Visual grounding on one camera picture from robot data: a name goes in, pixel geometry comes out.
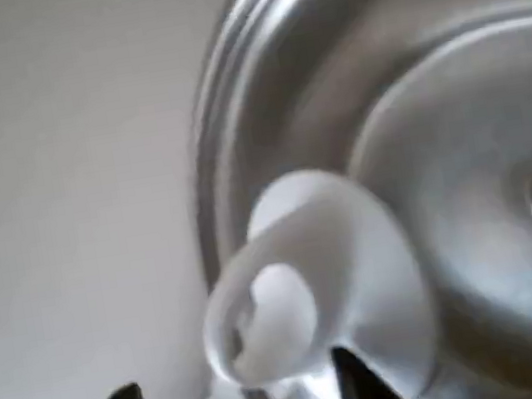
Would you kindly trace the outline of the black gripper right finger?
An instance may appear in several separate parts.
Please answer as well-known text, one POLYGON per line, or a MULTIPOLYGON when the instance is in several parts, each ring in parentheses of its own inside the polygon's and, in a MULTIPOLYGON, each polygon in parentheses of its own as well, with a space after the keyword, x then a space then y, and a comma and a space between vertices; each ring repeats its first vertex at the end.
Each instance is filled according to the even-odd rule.
POLYGON ((335 347, 331 357, 340 399, 401 399, 347 349, 335 347))

